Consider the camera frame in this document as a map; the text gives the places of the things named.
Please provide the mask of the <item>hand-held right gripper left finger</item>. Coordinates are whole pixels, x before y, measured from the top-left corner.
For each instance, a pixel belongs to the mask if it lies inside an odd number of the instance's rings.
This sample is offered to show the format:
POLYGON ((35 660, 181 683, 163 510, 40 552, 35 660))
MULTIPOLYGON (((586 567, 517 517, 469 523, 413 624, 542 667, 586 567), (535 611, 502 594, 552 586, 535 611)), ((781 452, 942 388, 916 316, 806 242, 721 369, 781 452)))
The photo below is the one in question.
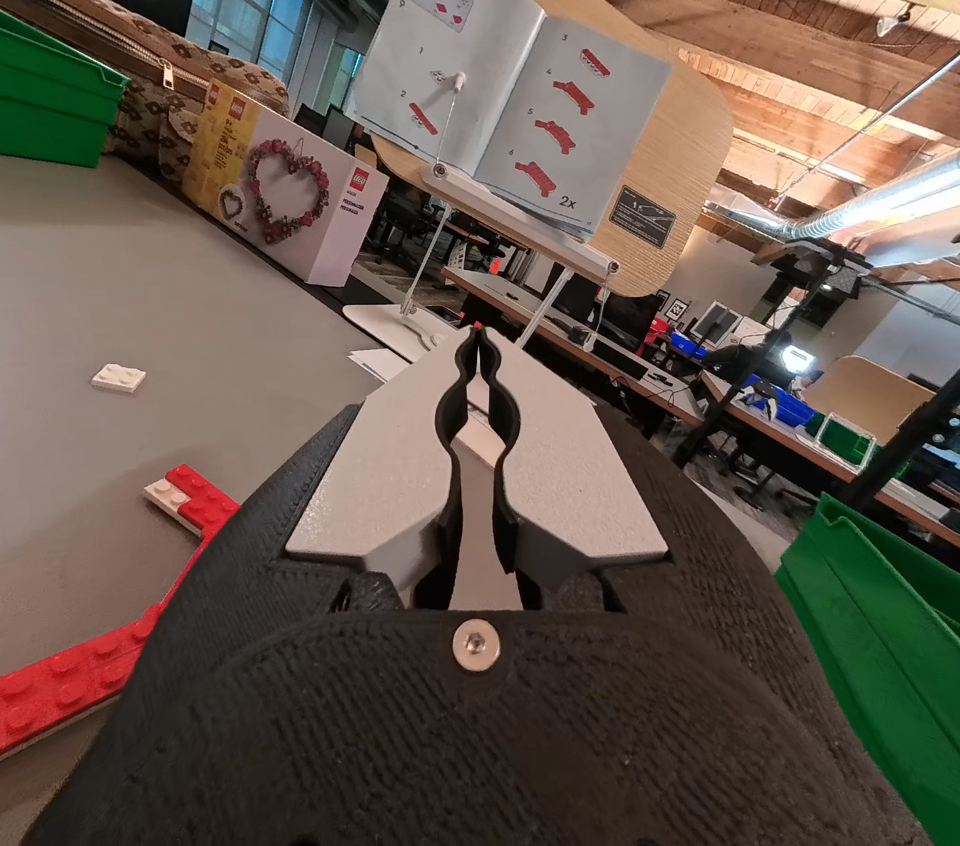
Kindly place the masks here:
POLYGON ((285 552, 387 576, 417 608, 449 608, 463 536, 454 440, 469 419, 475 327, 366 397, 306 502, 285 552))

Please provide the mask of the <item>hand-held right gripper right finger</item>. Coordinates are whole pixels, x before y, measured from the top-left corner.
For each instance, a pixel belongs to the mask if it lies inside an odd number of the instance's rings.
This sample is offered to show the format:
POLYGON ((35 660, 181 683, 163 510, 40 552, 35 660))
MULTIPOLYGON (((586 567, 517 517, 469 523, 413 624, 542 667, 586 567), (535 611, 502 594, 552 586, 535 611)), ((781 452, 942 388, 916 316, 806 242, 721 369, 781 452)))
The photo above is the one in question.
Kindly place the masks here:
POLYGON ((668 544, 594 404, 491 328, 478 332, 496 554, 525 608, 575 576, 664 560, 668 544))

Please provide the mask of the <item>small white lego plate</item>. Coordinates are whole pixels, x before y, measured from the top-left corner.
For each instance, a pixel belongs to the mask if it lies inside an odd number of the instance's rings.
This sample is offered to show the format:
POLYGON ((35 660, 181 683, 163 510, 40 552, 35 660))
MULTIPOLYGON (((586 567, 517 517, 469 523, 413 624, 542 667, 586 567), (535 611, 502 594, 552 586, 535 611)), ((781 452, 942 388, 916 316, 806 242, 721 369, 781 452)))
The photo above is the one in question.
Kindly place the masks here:
POLYGON ((90 385, 103 391, 133 395, 139 390, 146 377, 147 372, 138 368, 107 363, 91 377, 90 385))

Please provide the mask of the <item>red lego plate assembly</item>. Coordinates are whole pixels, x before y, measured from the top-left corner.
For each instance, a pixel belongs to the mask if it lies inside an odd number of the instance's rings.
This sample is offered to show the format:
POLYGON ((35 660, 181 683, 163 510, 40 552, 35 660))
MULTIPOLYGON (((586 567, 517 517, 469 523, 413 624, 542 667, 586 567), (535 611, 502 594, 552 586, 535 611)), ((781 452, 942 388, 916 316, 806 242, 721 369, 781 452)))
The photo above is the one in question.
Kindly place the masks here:
POLYGON ((2 758, 118 699, 176 590, 241 506, 188 465, 169 469, 142 493, 198 539, 196 550, 163 599, 137 620, 2 675, 2 758))

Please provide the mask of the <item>lego set box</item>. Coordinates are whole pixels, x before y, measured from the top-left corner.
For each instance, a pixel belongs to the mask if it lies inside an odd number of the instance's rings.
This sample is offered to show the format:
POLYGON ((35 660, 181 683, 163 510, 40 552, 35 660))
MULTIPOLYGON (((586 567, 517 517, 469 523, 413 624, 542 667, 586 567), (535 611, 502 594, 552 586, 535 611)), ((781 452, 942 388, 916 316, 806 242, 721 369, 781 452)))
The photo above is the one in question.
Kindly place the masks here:
POLYGON ((387 187, 375 166, 210 83, 183 193, 306 284, 346 284, 387 187))

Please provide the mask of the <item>lego instruction booklet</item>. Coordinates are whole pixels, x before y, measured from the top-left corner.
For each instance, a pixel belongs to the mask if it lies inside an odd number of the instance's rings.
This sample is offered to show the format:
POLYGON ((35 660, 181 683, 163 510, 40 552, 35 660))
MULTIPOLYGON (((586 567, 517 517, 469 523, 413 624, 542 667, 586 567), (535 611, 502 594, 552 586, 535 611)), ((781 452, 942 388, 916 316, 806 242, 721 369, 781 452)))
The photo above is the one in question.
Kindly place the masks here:
POLYGON ((534 0, 390 0, 346 114, 589 240, 672 72, 534 0))

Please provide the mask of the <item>white paper sheet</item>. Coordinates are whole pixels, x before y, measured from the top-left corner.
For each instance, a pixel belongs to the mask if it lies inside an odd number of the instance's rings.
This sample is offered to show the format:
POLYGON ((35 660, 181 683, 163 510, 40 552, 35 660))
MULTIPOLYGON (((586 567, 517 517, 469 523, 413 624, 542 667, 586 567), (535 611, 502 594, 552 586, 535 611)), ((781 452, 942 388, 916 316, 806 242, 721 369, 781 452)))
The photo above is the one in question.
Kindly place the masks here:
POLYGON ((352 350, 348 359, 371 374, 381 384, 389 383, 408 368, 411 363, 390 348, 369 348, 352 350))

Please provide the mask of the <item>computer monitor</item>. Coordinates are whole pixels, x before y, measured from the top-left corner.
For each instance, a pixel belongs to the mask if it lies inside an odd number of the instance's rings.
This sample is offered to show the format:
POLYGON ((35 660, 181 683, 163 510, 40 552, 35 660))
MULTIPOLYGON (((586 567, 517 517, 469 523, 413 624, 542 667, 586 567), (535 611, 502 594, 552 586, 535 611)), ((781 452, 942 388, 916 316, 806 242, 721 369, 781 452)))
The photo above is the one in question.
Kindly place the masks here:
POLYGON ((714 301, 699 319, 690 324, 686 335, 704 343, 722 343, 742 319, 743 316, 735 310, 714 301))

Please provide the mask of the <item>small green storage box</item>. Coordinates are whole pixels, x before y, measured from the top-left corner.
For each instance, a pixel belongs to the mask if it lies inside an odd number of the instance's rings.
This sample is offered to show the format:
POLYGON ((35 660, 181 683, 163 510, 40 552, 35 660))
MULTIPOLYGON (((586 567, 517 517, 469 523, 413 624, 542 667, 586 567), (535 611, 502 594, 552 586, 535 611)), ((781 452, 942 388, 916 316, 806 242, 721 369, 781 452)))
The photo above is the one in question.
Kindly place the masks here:
POLYGON ((816 412, 802 428, 818 452, 855 472, 865 468, 880 447, 878 438, 836 412, 816 412))

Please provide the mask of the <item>beige desk divider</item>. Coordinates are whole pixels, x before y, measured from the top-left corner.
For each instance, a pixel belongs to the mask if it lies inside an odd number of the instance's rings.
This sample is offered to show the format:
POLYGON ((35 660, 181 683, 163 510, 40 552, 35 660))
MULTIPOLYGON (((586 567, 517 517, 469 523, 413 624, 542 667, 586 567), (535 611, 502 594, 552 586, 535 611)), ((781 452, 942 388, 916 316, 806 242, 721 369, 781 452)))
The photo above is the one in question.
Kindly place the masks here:
POLYGON ((802 395, 810 408, 850 421, 884 446, 934 391, 864 357, 847 355, 829 364, 802 395))

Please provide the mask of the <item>black mounted equipment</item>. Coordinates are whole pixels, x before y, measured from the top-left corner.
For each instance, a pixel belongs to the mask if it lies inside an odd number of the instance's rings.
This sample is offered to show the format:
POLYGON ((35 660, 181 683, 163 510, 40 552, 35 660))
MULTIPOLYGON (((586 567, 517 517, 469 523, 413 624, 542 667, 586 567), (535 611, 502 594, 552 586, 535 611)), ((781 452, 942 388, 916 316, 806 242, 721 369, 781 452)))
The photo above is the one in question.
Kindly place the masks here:
POLYGON ((858 252, 822 238, 781 244, 768 265, 792 288, 828 292, 838 302, 858 299, 861 281, 874 272, 858 252))

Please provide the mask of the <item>black tripod stand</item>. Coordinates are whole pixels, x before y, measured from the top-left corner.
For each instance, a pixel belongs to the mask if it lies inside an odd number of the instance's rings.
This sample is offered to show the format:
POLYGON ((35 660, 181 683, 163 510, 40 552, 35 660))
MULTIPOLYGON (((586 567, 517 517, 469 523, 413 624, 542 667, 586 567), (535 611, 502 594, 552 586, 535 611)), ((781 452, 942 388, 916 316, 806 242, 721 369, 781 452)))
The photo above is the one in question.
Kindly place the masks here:
POLYGON ((887 444, 870 458, 866 468, 846 484, 838 501, 850 509, 862 510, 901 468, 909 464, 942 422, 951 418, 958 403, 959 373, 955 372, 930 400, 917 407, 900 424, 887 444))

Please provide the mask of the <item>brown patterned bag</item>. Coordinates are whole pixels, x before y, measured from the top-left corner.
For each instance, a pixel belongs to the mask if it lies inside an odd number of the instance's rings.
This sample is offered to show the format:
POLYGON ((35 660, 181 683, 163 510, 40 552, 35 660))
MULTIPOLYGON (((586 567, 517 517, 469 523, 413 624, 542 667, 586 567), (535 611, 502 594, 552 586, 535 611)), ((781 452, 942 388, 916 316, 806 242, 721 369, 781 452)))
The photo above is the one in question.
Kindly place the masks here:
POLYGON ((267 69, 199 46, 114 0, 1 0, 2 9, 126 76, 102 153, 149 163, 180 185, 213 81, 283 117, 286 85, 267 69))

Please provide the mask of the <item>silver ventilation duct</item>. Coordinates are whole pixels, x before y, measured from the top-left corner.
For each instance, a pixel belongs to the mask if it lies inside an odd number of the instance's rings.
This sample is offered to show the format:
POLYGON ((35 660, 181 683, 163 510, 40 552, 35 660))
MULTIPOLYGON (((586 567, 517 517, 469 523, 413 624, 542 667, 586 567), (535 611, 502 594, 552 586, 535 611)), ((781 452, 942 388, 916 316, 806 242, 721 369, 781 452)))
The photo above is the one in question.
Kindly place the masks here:
POLYGON ((827 238, 864 223, 902 220, 910 209, 928 204, 930 200, 942 211, 950 207, 944 197, 958 192, 958 186, 959 150, 955 149, 846 204, 801 221, 785 223, 776 234, 784 240, 827 238))

